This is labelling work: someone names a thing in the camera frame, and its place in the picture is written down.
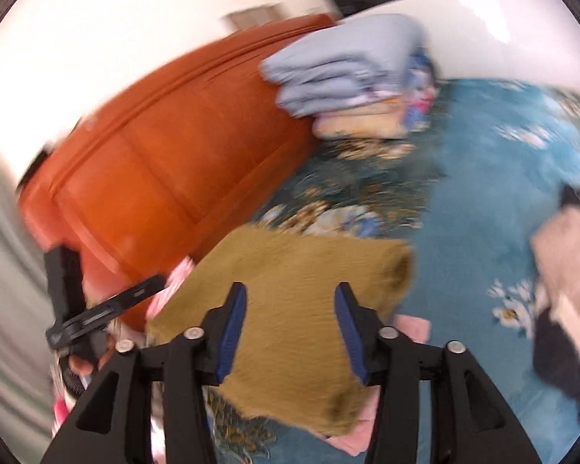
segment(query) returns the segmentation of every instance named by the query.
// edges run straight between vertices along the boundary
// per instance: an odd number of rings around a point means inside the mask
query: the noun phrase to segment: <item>silver screw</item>
[[[466,346],[457,340],[450,341],[447,344],[447,349],[449,349],[453,354],[461,354],[466,352]]]
[[[385,326],[384,328],[381,328],[380,330],[378,330],[378,334],[382,338],[397,338],[397,337],[399,337],[399,331],[397,331],[392,326]]]
[[[116,344],[116,350],[121,354],[131,352],[134,347],[135,344],[133,343],[133,340],[121,340]]]
[[[204,336],[204,330],[198,327],[189,328],[189,330],[185,331],[184,335],[185,338],[188,338],[189,340],[197,340]]]

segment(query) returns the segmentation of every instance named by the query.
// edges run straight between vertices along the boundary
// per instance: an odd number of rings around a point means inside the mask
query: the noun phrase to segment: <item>curtain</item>
[[[53,312],[43,254],[25,232],[14,188],[0,168],[0,435],[22,464],[36,464],[53,425],[44,336]]]

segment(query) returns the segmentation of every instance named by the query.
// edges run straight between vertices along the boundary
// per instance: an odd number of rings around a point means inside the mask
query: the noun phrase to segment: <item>bed sheet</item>
[[[403,142],[326,142],[258,212],[271,227],[406,238],[417,254],[399,311],[432,322],[431,344],[457,339],[477,357],[556,464],[580,435],[573,401],[532,370],[534,279],[529,238],[580,186],[580,96],[499,80],[440,85],[430,125]],[[421,390],[418,462],[430,450]],[[213,391],[209,414],[224,462],[359,463],[296,428],[244,420]]]

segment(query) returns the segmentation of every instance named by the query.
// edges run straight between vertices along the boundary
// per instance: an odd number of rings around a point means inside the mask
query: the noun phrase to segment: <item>orange leather headboard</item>
[[[275,106],[258,64],[332,24],[306,16],[235,33],[82,120],[22,189],[32,236],[44,250],[79,249],[94,300],[168,274],[186,255],[201,259],[315,148],[311,120]],[[142,329],[144,312],[125,320]]]

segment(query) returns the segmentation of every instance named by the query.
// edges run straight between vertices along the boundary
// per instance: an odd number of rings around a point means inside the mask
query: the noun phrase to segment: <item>folded olive garment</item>
[[[243,226],[201,261],[148,331],[168,342],[223,304],[232,282],[244,283],[247,315],[220,392],[246,417],[343,435],[366,393],[338,328],[335,287],[349,282],[362,305],[386,316],[402,300],[412,273],[413,254],[403,241]]]

